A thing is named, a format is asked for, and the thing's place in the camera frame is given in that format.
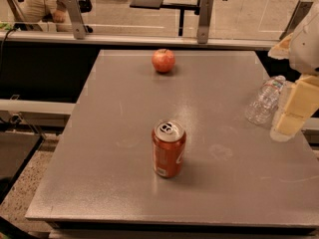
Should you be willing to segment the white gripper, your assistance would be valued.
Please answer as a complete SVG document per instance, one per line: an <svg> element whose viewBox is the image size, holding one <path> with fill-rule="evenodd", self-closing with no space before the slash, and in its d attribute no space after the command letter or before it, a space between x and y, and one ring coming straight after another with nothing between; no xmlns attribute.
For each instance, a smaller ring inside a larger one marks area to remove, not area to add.
<svg viewBox="0 0 319 239"><path fill-rule="evenodd" d="M301 75L283 88L278 109L273 117L270 137L288 141L319 110L319 4L314 3L308 14L289 34L273 46L272 59L289 58L290 67Z"/></svg>

